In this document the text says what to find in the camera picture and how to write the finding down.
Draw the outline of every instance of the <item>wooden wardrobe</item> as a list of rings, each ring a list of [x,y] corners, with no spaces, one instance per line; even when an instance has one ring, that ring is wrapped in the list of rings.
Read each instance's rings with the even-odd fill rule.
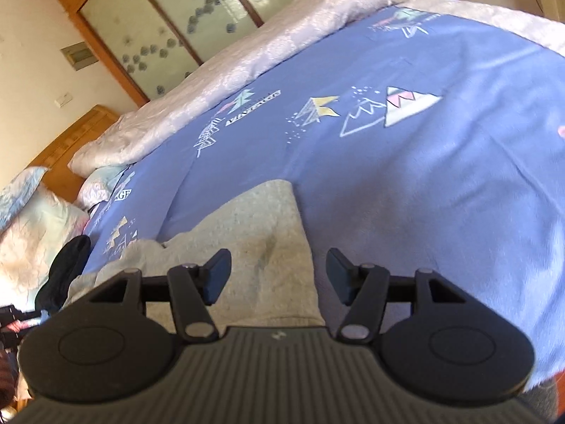
[[[292,0],[59,0],[139,105],[165,95]]]

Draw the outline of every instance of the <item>ribbed black surface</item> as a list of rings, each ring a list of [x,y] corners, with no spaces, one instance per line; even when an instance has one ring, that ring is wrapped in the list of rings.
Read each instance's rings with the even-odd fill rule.
[[[39,399],[14,424],[539,424],[520,402],[448,408],[404,391],[365,348],[325,328],[232,328],[185,349],[160,382],[125,400],[67,405]]]

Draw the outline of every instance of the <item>gray towel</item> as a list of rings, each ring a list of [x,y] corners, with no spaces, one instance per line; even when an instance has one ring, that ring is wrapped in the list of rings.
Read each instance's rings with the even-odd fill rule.
[[[292,185],[267,181],[232,199],[194,229],[168,242],[139,240],[100,272],[79,276],[67,302],[125,269],[164,275],[178,265],[203,265],[219,249],[232,253],[232,274],[210,314],[227,325],[324,325],[317,304],[312,255]],[[169,305],[148,304],[148,317],[174,331]]]

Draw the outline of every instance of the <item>black cloth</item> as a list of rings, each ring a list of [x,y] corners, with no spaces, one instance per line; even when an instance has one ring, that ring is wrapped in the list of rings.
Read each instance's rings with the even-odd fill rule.
[[[49,279],[37,293],[36,310],[46,310],[52,315],[63,307],[69,286],[74,278],[83,273],[90,252],[88,236],[77,236],[67,242],[53,260]]]

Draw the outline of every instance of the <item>power outlet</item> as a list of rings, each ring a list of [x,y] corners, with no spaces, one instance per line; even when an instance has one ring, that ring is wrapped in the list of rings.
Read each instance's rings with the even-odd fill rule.
[[[66,93],[65,95],[62,95],[61,97],[55,100],[55,105],[57,105],[59,108],[63,108],[71,100],[72,100],[71,93]]]

